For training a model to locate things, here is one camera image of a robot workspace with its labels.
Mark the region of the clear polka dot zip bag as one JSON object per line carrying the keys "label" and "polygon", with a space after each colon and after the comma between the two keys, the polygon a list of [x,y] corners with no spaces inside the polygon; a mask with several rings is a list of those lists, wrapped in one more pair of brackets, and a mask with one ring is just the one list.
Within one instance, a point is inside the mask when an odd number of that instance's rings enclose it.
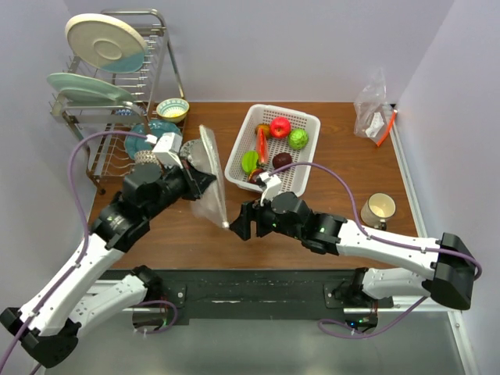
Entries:
{"label": "clear polka dot zip bag", "polygon": [[212,129],[200,125],[199,138],[191,147],[188,160],[198,171],[210,174],[215,180],[210,183],[199,200],[191,203],[191,210],[198,218],[206,218],[218,227],[228,230],[226,195],[220,155],[216,136]]}

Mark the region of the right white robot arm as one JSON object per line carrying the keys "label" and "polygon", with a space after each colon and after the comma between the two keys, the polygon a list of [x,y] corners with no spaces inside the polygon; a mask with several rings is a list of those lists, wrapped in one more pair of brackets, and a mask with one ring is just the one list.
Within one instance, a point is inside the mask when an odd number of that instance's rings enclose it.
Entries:
{"label": "right white robot arm", "polygon": [[243,203],[229,228],[247,241],[252,225],[259,238],[274,232],[300,241],[317,254],[357,256],[390,264],[388,271],[358,272],[345,292],[358,307],[396,295],[415,295],[451,309],[470,309],[479,267],[454,234],[444,233],[435,239],[366,228],[343,216],[316,212],[292,192],[272,200]]}

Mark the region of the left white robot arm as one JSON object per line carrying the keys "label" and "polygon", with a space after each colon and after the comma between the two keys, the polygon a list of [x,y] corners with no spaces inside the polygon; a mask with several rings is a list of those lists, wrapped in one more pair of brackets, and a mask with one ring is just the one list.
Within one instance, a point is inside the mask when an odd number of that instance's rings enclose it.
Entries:
{"label": "left white robot arm", "polygon": [[3,327],[41,366],[58,366],[92,327],[130,305],[156,305],[161,280],[146,266],[135,268],[118,286],[92,300],[82,298],[109,267],[150,230],[150,222],[178,199],[200,199],[214,173],[189,162],[162,168],[136,165],[122,188],[84,232],[84,239],[58,273],[29,302],[1,314]]}

